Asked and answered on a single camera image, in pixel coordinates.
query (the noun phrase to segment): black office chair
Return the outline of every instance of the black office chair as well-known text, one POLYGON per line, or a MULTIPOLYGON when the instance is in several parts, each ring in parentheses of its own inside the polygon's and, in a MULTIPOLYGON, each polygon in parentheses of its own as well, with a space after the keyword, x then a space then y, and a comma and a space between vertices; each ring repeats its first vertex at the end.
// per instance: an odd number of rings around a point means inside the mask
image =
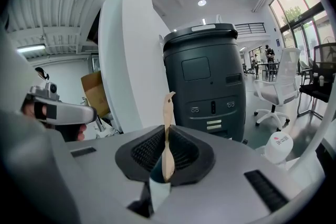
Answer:
POLYGON ((317 100, 321 100, 325 103, 328 103, 331 88, 334 83, 334 74, 336 73, 336 43, 327 43, 314 47, 314 62, 312 69, 306 69, 302 74, 304 76, 303 81, 306 79, 307 71, 312 73, 317 73, 318 76, 324 76, 324 85, 321 87, 319 82, 314 82, 308 85, 301 85, 300 98, 297 113, 298 116, 306 115, 307 113, 313 113, 315 116, 323 119, 323 116, 315 111, 317 100), (301 95, 305 93, 311 97, 313 97, 312 108, 308 109, 304 112, 299 112, 300 103, 301 103, 301 95))

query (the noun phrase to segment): white bottle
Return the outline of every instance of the white bottle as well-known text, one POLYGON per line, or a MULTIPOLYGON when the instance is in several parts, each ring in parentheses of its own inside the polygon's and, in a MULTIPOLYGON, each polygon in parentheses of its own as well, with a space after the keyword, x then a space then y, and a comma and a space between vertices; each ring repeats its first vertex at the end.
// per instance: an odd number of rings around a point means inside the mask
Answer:
POLYGON ((324 85, 324 76, 320 76, 320 87, 324 85))

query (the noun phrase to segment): railing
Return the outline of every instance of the railing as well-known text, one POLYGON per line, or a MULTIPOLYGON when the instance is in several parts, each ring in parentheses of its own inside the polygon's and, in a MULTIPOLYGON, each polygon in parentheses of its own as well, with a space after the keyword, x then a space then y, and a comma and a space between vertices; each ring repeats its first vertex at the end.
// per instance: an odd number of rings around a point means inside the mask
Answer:
POLYGON ((266 33, 264 23, 235 25, 238 35, 266 33))

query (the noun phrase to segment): tree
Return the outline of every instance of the tree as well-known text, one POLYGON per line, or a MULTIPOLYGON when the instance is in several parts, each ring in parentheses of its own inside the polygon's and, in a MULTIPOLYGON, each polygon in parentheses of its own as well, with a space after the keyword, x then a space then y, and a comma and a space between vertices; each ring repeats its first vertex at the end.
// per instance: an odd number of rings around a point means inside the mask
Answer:
MULTIPOLYGON (((295 6, 294 8, 290 8, 288 10, 285 11, 286 16, 288 18, 288 22, 290 22, 291 20, 294 20, 296 17, 298 17, 299 15, 301 15, 301 9, 299 6, 295 6)), ((287 20, 285 15, 282 15, 282 21, 283 23, 286 25, 287 24, 287 20)))

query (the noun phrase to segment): table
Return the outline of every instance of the table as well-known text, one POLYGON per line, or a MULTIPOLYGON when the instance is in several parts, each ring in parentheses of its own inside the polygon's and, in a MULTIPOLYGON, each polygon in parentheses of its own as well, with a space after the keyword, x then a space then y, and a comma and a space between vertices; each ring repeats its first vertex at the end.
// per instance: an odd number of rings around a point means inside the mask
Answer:
POLYGON ((259 63, 258 66, 268 66, 268 69, 266 71, 266 77, 267 77, 267 71, 270 72, 270 65, 275 65, 275 71, 277 71, 277 68, 279 67, 279 62, 268 62, 268 63, 259 63))

